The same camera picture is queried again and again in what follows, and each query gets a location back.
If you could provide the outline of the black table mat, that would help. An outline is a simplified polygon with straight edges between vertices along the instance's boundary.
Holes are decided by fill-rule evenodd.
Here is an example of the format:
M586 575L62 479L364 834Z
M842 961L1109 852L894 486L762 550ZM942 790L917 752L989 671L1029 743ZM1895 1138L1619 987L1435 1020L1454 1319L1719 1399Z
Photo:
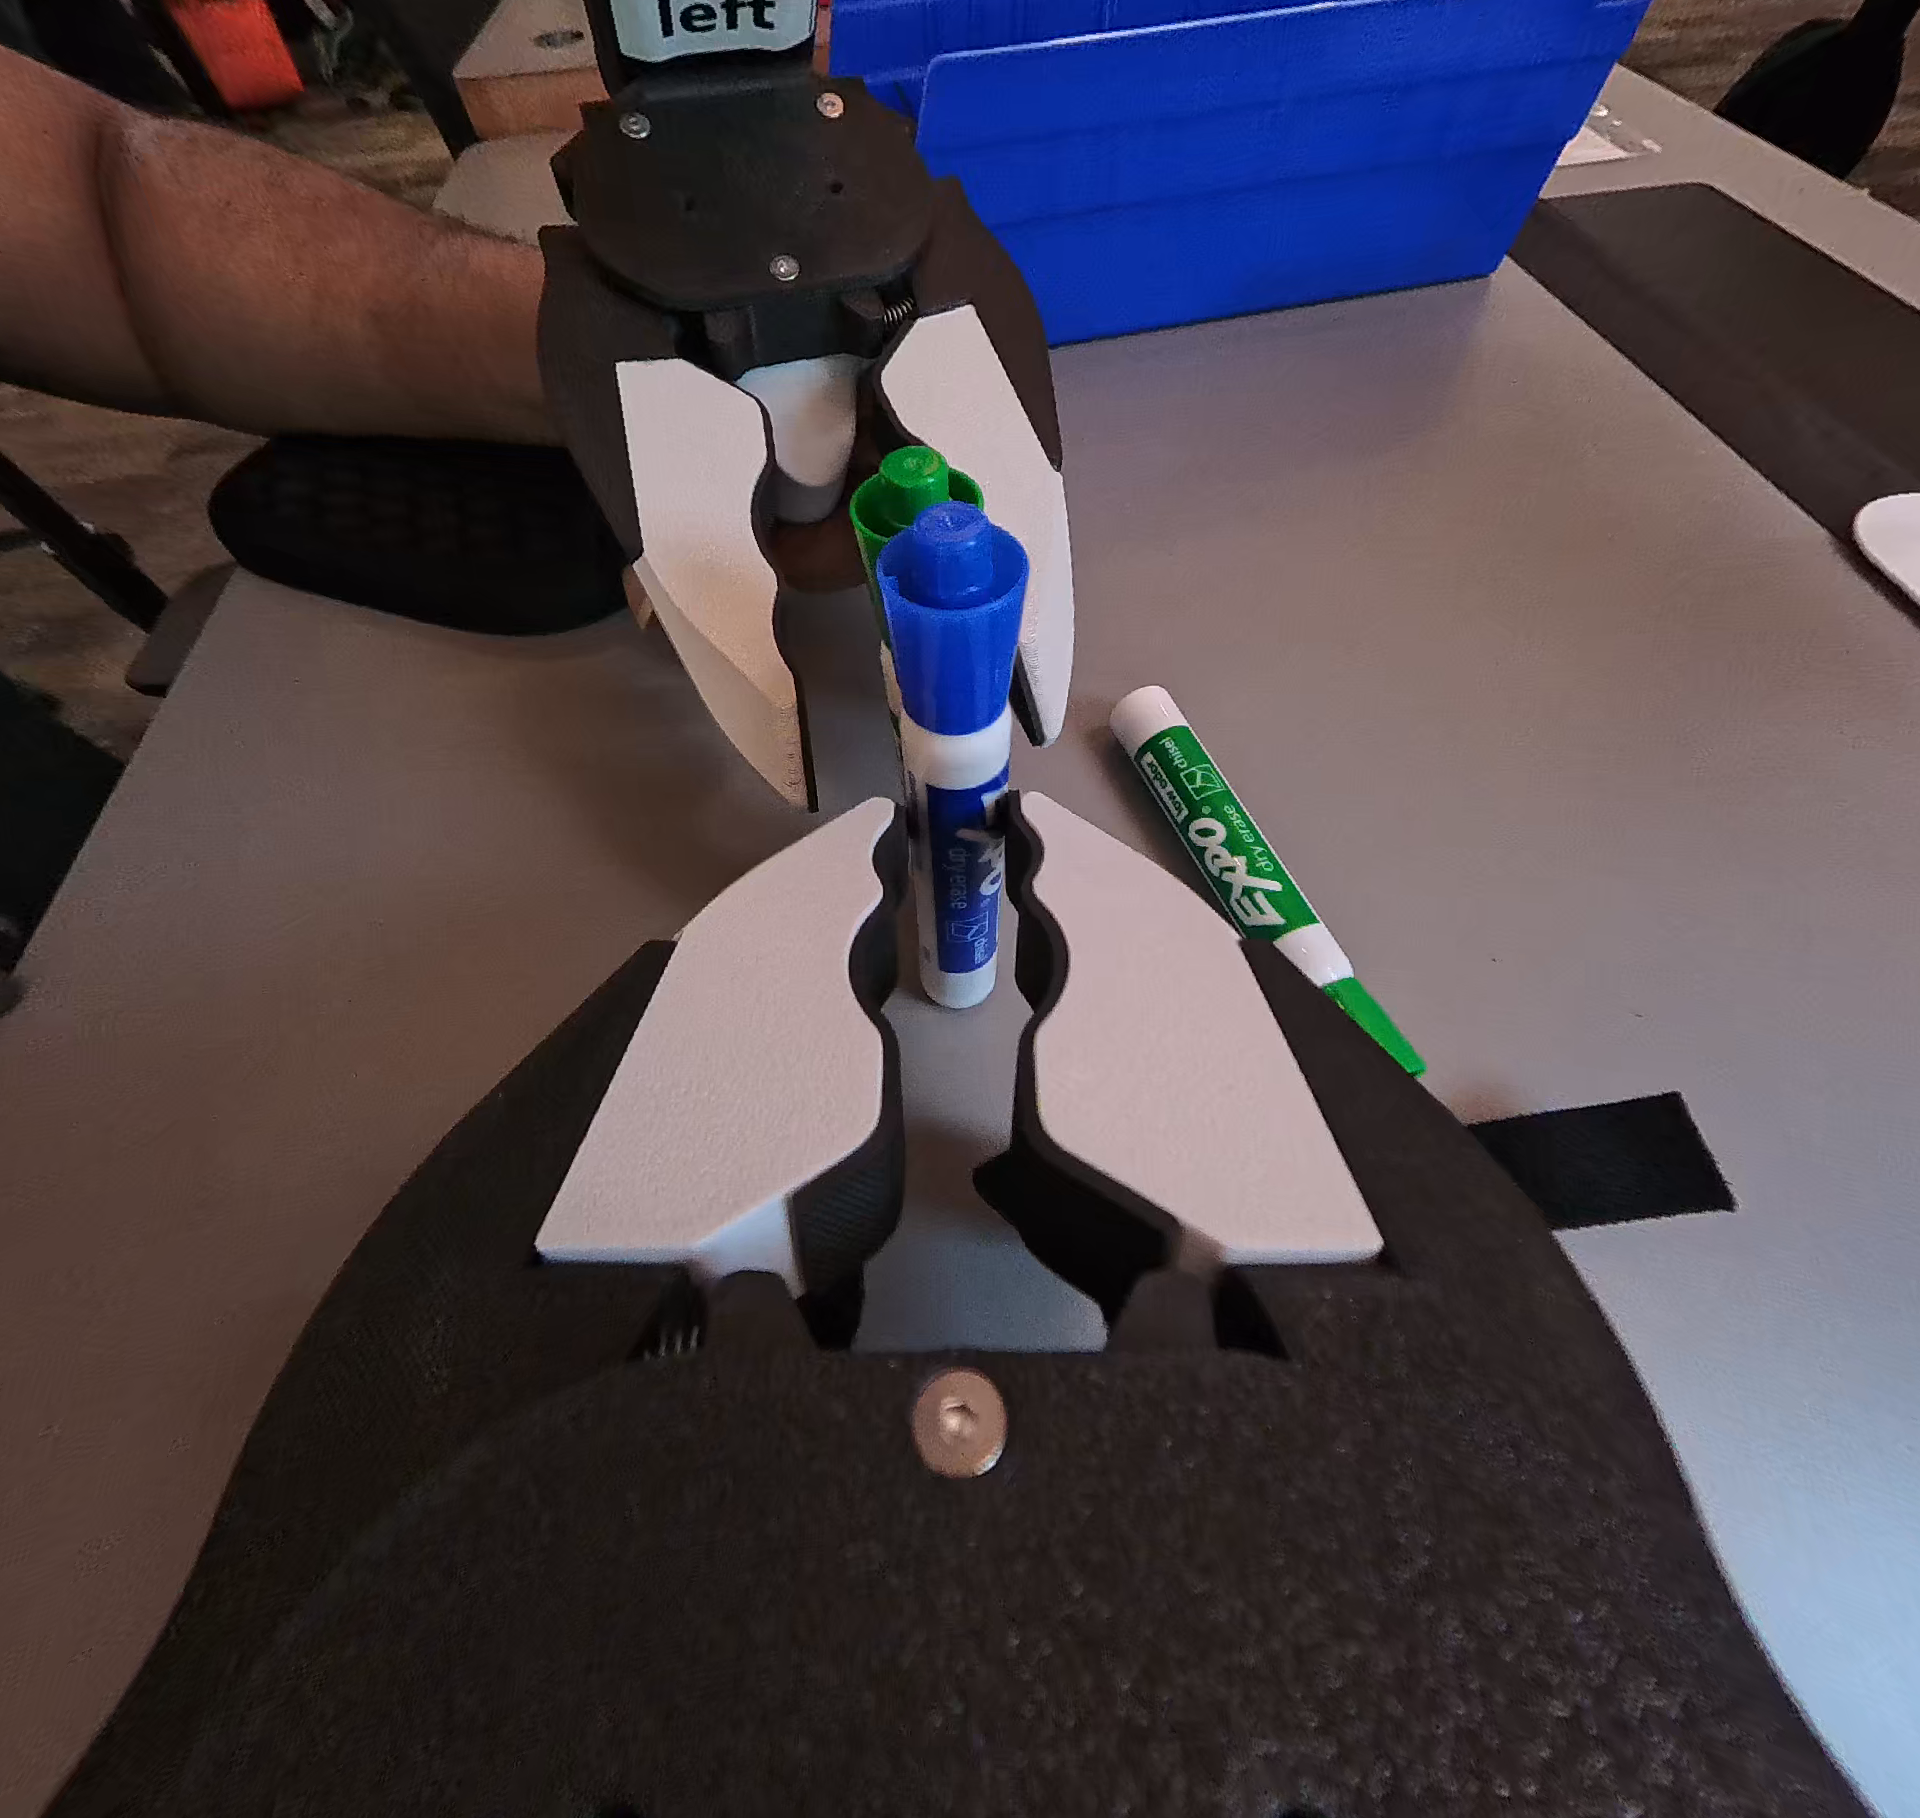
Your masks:
M1543 199L1512 260L1834 536L1918 490L1918 310L1701 183Z

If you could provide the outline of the white metal stand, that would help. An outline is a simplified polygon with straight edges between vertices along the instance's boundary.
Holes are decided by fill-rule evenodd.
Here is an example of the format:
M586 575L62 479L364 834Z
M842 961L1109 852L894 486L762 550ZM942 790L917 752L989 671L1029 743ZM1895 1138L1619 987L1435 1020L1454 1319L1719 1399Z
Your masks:
M1903 490L1863 504L1851 521L1859 560L1907 605L1920 601L1920 495Z

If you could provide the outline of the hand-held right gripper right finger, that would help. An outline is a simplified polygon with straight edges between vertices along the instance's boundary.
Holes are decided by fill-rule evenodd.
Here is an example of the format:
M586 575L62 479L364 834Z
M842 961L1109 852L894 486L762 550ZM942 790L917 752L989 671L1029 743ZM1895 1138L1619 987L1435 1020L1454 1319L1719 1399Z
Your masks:
M1020 935L1058 942L1034 1009L1040 1146L1146 1206L1174 1267L1365 1263L1383 1237L1247 952L1161 865L1047 799Z

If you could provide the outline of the white paper slip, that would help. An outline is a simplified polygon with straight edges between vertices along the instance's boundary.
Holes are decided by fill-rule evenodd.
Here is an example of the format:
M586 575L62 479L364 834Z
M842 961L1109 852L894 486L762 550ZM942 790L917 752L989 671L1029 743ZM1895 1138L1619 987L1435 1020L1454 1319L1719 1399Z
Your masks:
M1567 172L1588 166L1610 166L1658 156L1661 151L1663 144L1658 140L1616 117L1605 103L1593 103L1586 120L1563 147L1554 171Z

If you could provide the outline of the blue dry-erase marker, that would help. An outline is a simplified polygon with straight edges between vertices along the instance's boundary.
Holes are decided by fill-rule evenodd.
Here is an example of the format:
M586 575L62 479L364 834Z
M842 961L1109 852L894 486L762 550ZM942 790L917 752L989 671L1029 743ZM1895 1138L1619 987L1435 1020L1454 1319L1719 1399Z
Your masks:
M1022 546L962 502L924 510L877 560L900 700L924 994L949 1009L998 983Z

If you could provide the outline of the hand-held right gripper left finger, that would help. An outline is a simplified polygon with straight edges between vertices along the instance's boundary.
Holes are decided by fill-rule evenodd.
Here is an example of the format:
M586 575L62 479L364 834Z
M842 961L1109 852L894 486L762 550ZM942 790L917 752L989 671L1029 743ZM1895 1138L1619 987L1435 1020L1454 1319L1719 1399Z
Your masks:
M899 827L870 799L727 887L671 947L540 1224L548 1263L805 1271L805 1185L883 1115L853 952Z

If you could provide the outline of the person's left forearm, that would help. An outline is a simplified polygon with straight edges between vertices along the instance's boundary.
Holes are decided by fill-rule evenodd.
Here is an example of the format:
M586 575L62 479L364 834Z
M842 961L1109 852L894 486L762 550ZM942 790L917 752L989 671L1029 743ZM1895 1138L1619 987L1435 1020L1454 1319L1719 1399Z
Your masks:
M235 431L557 445L543 260L3 54L3 377Z

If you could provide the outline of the blue plastic bin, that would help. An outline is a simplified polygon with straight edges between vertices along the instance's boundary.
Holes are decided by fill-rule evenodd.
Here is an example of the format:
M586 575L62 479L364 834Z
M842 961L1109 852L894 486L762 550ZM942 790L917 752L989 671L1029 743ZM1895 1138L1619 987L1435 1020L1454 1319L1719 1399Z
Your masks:
M1491 275L1653 0L832 0L1069 346Z

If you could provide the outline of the wood-edged side table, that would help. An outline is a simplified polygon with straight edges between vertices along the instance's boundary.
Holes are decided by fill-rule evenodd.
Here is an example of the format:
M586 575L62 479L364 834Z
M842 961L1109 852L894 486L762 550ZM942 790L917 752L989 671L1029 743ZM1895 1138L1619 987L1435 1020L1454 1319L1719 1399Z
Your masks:
M539 244L568 222L552 160L606 86L584 0L498 0L452 85L476 140L433 197L440 217L508 242Z

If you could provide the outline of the green dry-erase marker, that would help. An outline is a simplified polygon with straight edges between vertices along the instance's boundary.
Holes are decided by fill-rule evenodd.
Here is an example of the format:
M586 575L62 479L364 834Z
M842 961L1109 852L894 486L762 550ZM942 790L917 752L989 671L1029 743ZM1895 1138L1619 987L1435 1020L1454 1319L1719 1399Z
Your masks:
M848 498L848 520L868 572L875 625L888 646L892 634L877 582L877 560L897 534L909 530L926 510L942 504L985 510L978 483L953 470L937 448L926 445L904 445L888 452L877 472L855 486Z
M1277 848L1161 685L1120 697L1111 730L1241 939L1282 954L1409 1074L1427 1059L1362 983Z

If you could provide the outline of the black chair frame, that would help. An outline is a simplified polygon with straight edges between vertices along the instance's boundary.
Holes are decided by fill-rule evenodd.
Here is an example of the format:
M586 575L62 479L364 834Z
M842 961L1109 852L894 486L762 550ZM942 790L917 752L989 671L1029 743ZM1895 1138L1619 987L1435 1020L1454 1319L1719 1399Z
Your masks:
M143 630L146 642L132 659L128 685L143 697L166 697L237 575L237 563L216 563L178 594L166 594L117 534L67 511L11 460L3 460L3 506L18 525L18 532L5 534L5 550L40 550L115 616Z

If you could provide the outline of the black office chair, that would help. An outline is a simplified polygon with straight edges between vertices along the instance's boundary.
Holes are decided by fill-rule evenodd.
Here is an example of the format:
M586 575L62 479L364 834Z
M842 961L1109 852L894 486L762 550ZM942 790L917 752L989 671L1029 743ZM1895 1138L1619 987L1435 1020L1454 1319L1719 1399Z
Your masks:
M1716 112L1764 142L1848 178L1898 100L1918 0L1862 0L1846 19L1788 32L1728 88Z

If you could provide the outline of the orange canister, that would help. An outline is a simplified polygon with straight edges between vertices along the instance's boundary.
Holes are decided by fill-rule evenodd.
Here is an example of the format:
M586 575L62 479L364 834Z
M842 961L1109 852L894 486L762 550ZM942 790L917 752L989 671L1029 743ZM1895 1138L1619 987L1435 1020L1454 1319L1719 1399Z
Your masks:
M161 2L225 112L275 112L303 96L306 85L268 0Z

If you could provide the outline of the black mesh chair pad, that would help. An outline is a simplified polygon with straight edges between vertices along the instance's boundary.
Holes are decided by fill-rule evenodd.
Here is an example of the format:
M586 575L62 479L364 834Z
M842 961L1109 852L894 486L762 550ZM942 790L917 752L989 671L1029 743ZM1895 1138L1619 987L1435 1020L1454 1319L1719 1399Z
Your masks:
M627 557L548 445L279 436L213 486L237 565L449 630L578 630L625 609Z

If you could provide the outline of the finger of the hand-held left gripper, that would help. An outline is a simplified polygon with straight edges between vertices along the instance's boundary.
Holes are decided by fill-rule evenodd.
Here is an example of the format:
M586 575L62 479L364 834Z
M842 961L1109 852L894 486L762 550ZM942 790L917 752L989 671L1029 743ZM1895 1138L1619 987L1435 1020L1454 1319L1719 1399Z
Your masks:
M877 399L909 445L926 445L982 489L982 507L1029 560L1015 714L1037 749L1066 726L1075 601L1066 486L973 306L924 314L877 369Z
M622 361L614 381L636 582L734 751L784 800L812 811L800 687L778 637L781 586L757 528L774 464L764 408L688 361Z

